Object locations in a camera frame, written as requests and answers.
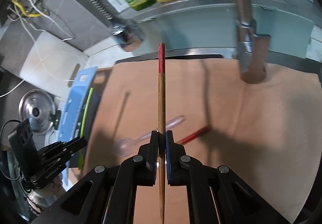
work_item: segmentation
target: plastic spoon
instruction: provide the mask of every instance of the plastic spoon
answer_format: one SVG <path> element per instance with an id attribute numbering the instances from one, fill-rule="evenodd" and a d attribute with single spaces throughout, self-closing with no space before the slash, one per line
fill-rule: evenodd
<path id="1" fill-rule="evenodd" d="M 166 125 L 165 128 L 166 130 L 170 130 L 172 128 L 174 128 L 175 126 L 178 126 L 179 124 L 181 124 L 182 122 L 184 122 L 186 120 L 186 117 L 181 115 L 178 116 L 176 118 L 173 118 L 172 120 L 169 120 Z M 133 148 L 134 145 L 138 144 L 140 141 L 146 140 L 148 138 L 151 137 L 151 132 L 133 140 L 130 138 L 121 138 L 115 141 L 114 143 L 114 155 L 118 156 L 118 157 L 126 157 L 131 153 L 131 150 Z"/>

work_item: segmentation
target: yellow wire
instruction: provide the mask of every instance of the yellow wire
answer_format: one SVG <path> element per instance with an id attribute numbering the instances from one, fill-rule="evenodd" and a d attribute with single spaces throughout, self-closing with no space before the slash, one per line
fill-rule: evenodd
<path id="1" fill-rule="evenodd" d="M 17 0 L 10 0 L 13 4 L 15 4 L 21 11 L 21 13 L 26 16 L 26 17 L 31 17 L 31 18 L 35 18 L 35 17 L 40 17 L 41 14 L 40 13 L 27 13 L 24 6 L 18 2 Z"/>

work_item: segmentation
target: chrome faucet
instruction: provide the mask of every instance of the chrome faucet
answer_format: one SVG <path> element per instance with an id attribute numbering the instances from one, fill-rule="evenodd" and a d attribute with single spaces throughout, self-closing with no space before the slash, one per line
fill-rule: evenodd
<path id="1" fill-rule="evenodd" d="M 240 77 L 249 84 L 257 84 L 266 77 L 265 59 L 270 43 L 269 35 L 256 34 L 252 18 L 251 0 L 237 0 L 237 54 Z"/>
<path id="2" fill-rule="evenodd" d="M 125 51 L 133 51 L 143 42 L 143 32 L 133 20 L 116 17 L 113 7 L 106 0 L 89 0 L 103 16 L 101 22 L 109 27 L 111 34 L 118 40 Z"/>

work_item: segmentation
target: cutting board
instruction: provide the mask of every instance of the cutting board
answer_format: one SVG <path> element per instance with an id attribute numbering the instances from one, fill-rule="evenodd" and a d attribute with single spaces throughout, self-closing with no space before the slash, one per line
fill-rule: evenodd
<path id="1" fill-rule="evenodd" d="M 36 44 L 31 48 L 24 65 L 20 71 L 20 77 L 36 87 L 54 94 L 62 99 L 66 99 L 70 90 L 72 74 L 83 69 L 88 56 L 73 46 L 61 41 L 56 36 L 43 31 L 36 40 Z M 37 48 L 46 69 L 55 77 L 51 76 L 40 62 Z"/>
<path id="2" fill-rule="evenodd" d="M 118 138 L 157 127 L 157 60 L 117 64 L 92 127 L 84 174 L 96 165 L 114 166 Z M 166 60 L 166 120 L 185 115 L 174 141 L 211 125 L 185 144 L 204 165 L 227 165 L 292 223 L 312 188 L 322 151 L 322 92 L 316 74 L 267 65 L 263 83 L 239 78 L 234 59 Z M 137 154 L 136 145 L 130 156 Z M 165 189 L 165 223 L 188 224 L 185 187 Z M 158 177 L 138 187 L 134 223 L 160 223 Z"/>

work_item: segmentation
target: gray tile wall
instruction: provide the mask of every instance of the gray tile wall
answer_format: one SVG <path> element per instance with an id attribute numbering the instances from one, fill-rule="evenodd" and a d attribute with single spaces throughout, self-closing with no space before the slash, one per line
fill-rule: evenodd
<path id="1" fill-rule="evenodd" d="M 57 21 L 68 33 L 75 35 L 75 39 L 66 42 L 80 51 L 84 51 L 110 36 L 108 28 L 77 1 L 43 1 L 44 5 L 50 10 L 50 17 Z M 65 33 L 45 17 L 33 18 L 33 21 L 37 28 L 49 30 L 61 39 L 68 38 Z M 31 27 L 28 27 L 28 29 L 37 39 L 40 32 L 34 31 Z M 12 22 L 0 40 L 1 67 L 19 76 L 32 46 L 33 42 L 23 29 L 20 21 Z"/>

